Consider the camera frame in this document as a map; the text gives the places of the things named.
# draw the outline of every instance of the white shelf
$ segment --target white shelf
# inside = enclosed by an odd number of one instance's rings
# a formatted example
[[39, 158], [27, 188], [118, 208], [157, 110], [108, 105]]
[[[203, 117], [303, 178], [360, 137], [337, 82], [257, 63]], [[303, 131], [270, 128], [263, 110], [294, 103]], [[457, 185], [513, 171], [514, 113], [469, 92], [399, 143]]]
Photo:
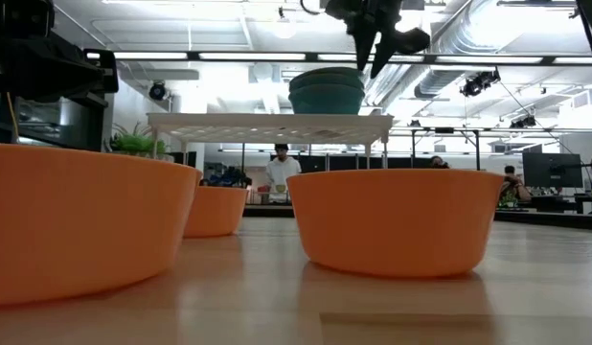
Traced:
[[394, 117], [149, 113], [156, 131], [183, 142], [256, 144], [387, 143]]

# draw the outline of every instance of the orange bowl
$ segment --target orange bowl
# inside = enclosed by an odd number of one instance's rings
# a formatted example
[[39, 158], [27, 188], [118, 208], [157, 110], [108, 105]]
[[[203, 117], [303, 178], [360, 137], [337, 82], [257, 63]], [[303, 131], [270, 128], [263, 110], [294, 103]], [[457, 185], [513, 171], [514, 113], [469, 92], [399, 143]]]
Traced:
[[172, 266], [201, 173], [0, 145], [0, 305], [129, 285]]
[[392, 169], [287, 180], [307, 255], [335, 269], [392, 277], [464, 273], [483, 258], [503, 177]]
[[239, 230], [247, 193], [242, 188], [198, 187], [184, 237], [227, 236]]

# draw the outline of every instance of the monitor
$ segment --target monitor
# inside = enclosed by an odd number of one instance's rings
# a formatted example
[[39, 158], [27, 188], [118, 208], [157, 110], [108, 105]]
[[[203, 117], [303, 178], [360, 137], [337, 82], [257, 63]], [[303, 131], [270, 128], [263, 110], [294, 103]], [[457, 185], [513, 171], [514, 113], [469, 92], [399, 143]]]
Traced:
[[581, 159], [578, 154], [522, 153], [524, 184], [529, 187], [581, 188]]

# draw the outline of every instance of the person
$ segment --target person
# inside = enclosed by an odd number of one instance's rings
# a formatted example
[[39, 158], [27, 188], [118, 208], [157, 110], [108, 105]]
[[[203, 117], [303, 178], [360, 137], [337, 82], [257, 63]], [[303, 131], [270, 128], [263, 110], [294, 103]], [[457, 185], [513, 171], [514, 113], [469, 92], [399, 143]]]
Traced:
[[505, 167], [505, 182], [503, 182], [500, 191], [501, 198], [508, 193], [513, 193], [515, 198], [521, 202], [530, 202], [532, 199], [530, 192], [524, 187], [524, 182], [515, 174], [514, 166]]
[[269, 201], [273, 203], [288, 203], [287, 179], [302, 172], [300, 163], [287, 155], [287, 144], [275, 145], [277, 157], [266, 165], [266, 176], [270, 187]]
[[440, 156], [433, 156], [430, 158], [430, 168], [434, 169], [449, 169], [449, 164], [443, 161]]

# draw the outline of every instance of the stacked bowls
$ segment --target stacked bowls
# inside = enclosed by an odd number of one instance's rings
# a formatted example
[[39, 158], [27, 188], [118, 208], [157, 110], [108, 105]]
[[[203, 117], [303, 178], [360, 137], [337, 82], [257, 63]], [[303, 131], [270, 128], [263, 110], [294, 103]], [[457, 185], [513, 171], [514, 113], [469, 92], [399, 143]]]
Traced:
[[289, 83], [294, 114], [357, 115], [364, 100], [362, 73], [354, 68], [328, 67], [308, 71]]

